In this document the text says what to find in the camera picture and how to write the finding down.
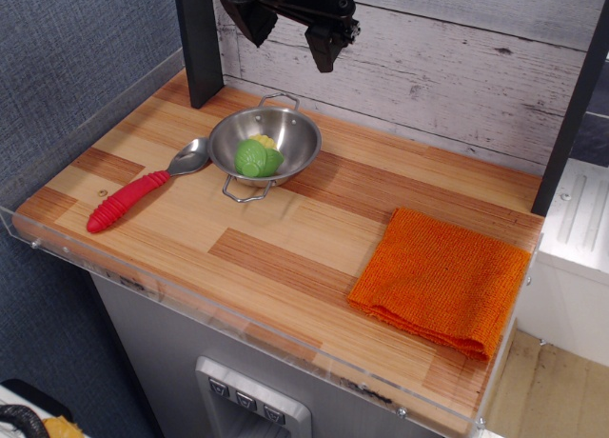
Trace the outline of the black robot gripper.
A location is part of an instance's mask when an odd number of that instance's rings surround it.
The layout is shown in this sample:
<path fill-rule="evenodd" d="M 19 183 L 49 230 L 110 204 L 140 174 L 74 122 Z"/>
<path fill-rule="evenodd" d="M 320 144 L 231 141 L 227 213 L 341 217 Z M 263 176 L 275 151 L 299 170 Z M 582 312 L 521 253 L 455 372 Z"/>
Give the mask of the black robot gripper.
<path fill-rule="evenodd" d="M 308 26 L 304 36 L 321 73 L 334 69 L 342 49 L 354 42 L 359 23 L 354 0 L 220 0 L 226 13 L 256 47 L 272 32 L 280 15 Z"/>

